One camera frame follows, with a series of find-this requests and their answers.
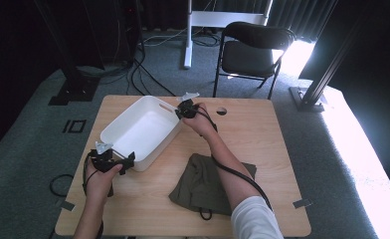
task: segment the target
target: white shirt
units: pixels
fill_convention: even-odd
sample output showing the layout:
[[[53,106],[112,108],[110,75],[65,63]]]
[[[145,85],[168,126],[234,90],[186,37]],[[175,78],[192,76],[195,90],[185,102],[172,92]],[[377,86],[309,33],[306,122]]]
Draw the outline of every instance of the white shirt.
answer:
[[[242,201],[232,213],[233,234],[238,239],[283,239],[273,211],[261,196]]]

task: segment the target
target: olive green cloth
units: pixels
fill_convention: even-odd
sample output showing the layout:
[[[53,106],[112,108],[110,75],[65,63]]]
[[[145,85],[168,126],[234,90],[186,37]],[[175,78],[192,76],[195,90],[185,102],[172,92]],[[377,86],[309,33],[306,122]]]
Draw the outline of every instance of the olive green cloth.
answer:
[[[252,164],[243,164],[254,177],[257,168]],[[192,211],[198,212],[202,209],[202,211],[211,210],[212,213],[229,216],[232,214],[217,166],[211,156],[192,154],[169,198]]]

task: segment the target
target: chair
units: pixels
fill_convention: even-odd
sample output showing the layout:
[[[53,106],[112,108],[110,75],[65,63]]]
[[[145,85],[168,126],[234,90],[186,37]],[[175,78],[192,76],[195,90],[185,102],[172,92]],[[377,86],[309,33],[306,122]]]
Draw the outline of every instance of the chair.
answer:
[[[217,94],[220,76],[262,81],[258,89],[269,77],[274,76],[268,95],[270,100],[282,65],[282,57],[294,39],[294,33],[285,28],[246,22],[227,25],[220,41],[213,98]],[[273,59],[273,50],[282,52],[276,61]]]

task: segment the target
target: table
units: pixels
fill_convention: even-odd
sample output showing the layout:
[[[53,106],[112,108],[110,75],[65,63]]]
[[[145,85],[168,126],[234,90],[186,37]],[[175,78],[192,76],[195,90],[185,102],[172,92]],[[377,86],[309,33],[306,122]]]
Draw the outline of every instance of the table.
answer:
[[[81,162],[66,200],[75,209],[62,209],[56,225],[59,235],[73,235],[84,209],[82,188],[84,159],[100,132],[140,97],[104,98]],[[177,106],[176,98],[159,97]],[[271,101],[252,99],[197,98],[206,103],[219,134],[241,161],[258,168],[256,181],[270,198],[284,236],[306,236],[310,225],[304,207],[295,209],[301,199],[285,141]],[[225,108],[219,116],[216,109]],[[230,217],[213,215],[210,221],[199,213],[180,207],[168,198],[192,153],[210,155],[206,141],[183,124],[180,132],[143,172],[128,170],[113,180],[114,196],[104,210],[104,235],[146,236],[232,236]]]
[[[192,11],[192,0],[188,0],[188,24],[185,51],[184,68],[192,66],[192,27],[216,27],[225,28],[228,24],[236,21],[267,25],[273,0],[267,2],[264,14],[258,13],[234,13],[234,12],[209,12]]]

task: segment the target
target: white container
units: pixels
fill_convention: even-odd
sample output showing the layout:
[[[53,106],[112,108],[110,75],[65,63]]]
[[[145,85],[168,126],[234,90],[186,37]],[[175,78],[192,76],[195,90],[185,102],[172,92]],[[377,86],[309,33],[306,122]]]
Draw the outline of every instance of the white container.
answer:
[[[100,138],[104,143],[112,143],[120,158],[134,151],[133,169],[143,171],[179,132],[181,121],[175,110],[159,98],[142,97],[111,122]]]

